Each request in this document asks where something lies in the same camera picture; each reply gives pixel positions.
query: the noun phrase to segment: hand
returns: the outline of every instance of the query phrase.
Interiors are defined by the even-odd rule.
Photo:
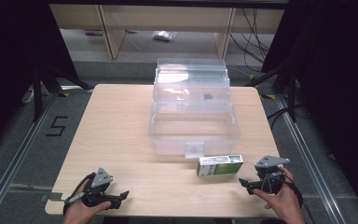
[[[294,177],[288,169],[284,167],[280,167],[280,169],[287,177],[293,180]],[[285,181],[291,183],[292,181],[287,177]],[[265,206],[266,209],[272,208],[287,224],[305,223],[297,196],[286,184],[282,185],[281,190],[276,195],[267,194],[261,189],[254,189],[254,194],[268,203]]]
[[[89,181],[88,179],[81,185],[76,195],[83,191]],[[63,224],[90,223],[97,213],[108,209],[110,205],[111,202],[104,202],[93,207],[87,207],[81,200],[76,200],[69,206],[68,210],[66,210],[65,216],[63,217]]]

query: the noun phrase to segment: clear plastic storage box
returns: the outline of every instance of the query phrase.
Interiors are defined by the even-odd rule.
[[[223,60],[160,59],[149,136],[159,155],[228,154],[241,137]]]

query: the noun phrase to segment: wooden table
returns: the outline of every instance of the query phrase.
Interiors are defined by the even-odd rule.
[[[231,101],[241,140],[231,154],[244,165],[235,175],[198,177],[198,160],[156,155],[148,138],[151,85],[98,85],[80,121],[53,192],[66,199],[86,175],[99,167],[113,176],[106,193],[130,191],[118,210],[124,217],[276,217],[264,201],[248,195],[238,178],[258,180],[254,164],[264,155],[279,156],[256,89],[232,87]],[[48,201],[49,214],[61,214],[63,202]]]

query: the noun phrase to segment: aluminum rail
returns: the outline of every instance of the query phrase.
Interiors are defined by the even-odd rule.
[[[10,188],[10,184],[16,176],[17,172],[20,170],[20,167],[25,160],[25,157],[30,150],[32,143],[34,142],[40,127],[42,126],[46,114],[52,103],[57,98],[58,93],[50,93],[48,99],[45,103],[45,108],[40,115],[39,119],[32,123],[30,130],[25,135],[24,140],[22,141],[19,149],[14,155],[13,159],[10,162],[10,165],[7,167],[4,175],[0,179],[0,204],[4,200],[7,190]]]
[[[282,95],[277,95],[277,103],[280,109],[287,107],[287,104],[284,101]],[[337,224],[347,223],[341,213],[341,210],[333,193],[327,186],[327,183],[325,182],[324,177],[322,176],[322,173],[310,152],[310,149],[308,148],[300,130],[298,129],[297,124],[295,122],[292,122],[292,119],[287,112],[285,112],[283,116],[291,135],[295,139],[301,157],[303,158],[308,172],[310,173],[310,178],[312,179],[315,188],[318,190],[319,195],[321,196],[322,202],[324,203],[324,207],[326,208],[326,211],[330,216],[331,221]]]

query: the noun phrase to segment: small box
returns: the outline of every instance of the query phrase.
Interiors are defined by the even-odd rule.
[[[197,175],[236,174],[242,165],[242,155],[202,157],[197,167]]]

